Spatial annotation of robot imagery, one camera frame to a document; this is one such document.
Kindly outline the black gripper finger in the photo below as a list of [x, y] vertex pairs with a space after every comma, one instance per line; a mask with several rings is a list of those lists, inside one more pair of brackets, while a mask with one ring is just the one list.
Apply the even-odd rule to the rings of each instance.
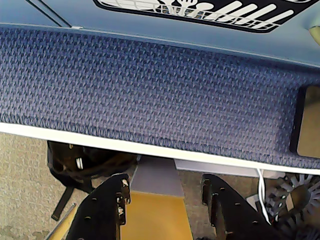
[[71, 223], [72, 240], [119, 240], [131, 202], [127, 173], [117, 173], [101, 183], [77, 208]]
[[202, 203], [208, 208], [209, 222], [224, 223], [226, 240], [276, 240], [277, 231], [270, 226], [235, 189], [214, 174], [202, 175]]

